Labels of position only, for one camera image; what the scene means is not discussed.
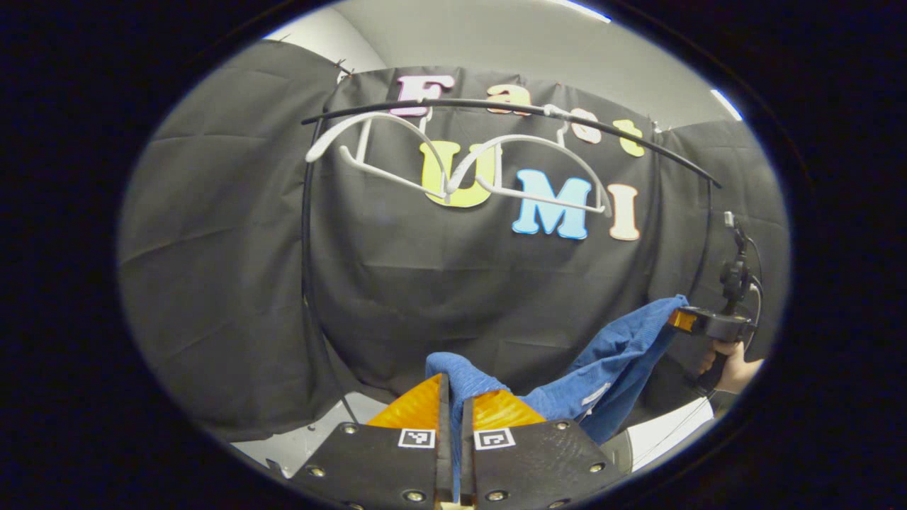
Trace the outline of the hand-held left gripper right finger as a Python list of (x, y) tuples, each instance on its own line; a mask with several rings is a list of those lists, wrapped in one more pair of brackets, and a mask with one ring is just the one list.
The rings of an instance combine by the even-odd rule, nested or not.
[(461, 504), (473, 509), (573, 509), (629, 473), (623, 446), (603, 449), (577, 421), (544, 421), (508, 391), (463, 405)]

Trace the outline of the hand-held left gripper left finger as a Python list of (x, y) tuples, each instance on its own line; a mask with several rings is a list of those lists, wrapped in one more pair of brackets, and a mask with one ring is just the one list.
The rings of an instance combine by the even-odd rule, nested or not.
[(292, 487), (343, 509), (440, 509), (454, 500), (450, 393), (436, 374), (366, 423), (340, 423)]

